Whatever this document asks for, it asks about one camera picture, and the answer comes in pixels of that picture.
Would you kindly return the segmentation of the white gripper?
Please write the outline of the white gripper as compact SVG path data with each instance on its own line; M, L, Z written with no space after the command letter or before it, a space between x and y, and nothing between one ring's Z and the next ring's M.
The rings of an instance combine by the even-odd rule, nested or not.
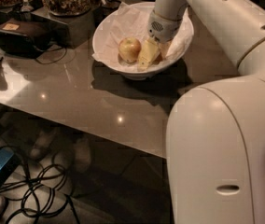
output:
M171 40L174 39L183 20L183 13L178 12L173 19L164 18L152 10L150 13L147 32L151 37L144 41L138 55L137 70L146 71L160 55L162 59L167 56Z

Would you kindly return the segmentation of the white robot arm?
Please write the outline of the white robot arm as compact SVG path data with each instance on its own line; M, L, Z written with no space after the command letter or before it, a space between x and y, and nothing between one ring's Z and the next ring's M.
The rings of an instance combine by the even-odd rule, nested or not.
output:
M149 35L173 39L187 7L239 75L186 92L170 113L174 224L265 224L265 10L250 0L156 0Z

